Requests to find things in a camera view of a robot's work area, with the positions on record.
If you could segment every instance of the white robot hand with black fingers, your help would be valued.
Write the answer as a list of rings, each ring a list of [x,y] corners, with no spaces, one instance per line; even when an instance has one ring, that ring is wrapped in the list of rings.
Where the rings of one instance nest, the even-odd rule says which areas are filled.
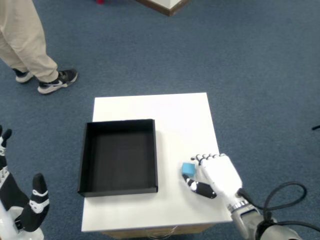
[[[261,215],[257,209],[261,209],[261,207],[255,207],[251,204],[251,200],[248,201],[248,197],[244,197],[246,196],[245,194],[240,194],[240,192],[245,193],[242,189],[243,184],[236,168],[227,155],[198,154],[197,156],[192,157],[191,160],[197,160],[198,169],[200,169],[206,177],[208,185],[212,188],[212,192],[223,199],[225,207],[230,211],[231,218],[243,239],[302,240],[294,230],[284,226],[285,224],[277,224],[277,221],[274,218],[271,218],[271,215],[268,216],[266,210],[272,210],[272,208],[268,208],[269,202],[267,203],[266,201],[263,215]],[[187,184],[191,181],[192,183],[196,182],[186,176],[183,177]],[[302,198],[295,202],[300,202],[306,196],[307,190],[305,188],[303,190],[304,194]]]
[[[7,140],[12,131],[1,133],[0,125],[0,239],[43,240],[40,225],[49,210],[45,179],[41,173],[33,177],[30,199],[19,189],[6,160]]]

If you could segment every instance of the white tabletop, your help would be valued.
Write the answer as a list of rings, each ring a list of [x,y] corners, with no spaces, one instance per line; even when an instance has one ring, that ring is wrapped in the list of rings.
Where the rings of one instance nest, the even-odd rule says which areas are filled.
[[[191,163],[190,157],[219,153],[207,94],[95,98],[93,122],[134,119],[155,120],[158,192],[86,197],[82,231],[231,221],[218,197],[191,192],[181,176],[182,163]]]

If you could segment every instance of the black tray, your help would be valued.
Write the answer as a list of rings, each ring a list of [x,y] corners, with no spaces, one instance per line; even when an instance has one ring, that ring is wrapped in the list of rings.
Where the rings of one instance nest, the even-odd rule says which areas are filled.
[[[86,124],[78,193],[84,197],[158,192],[153,119]]]

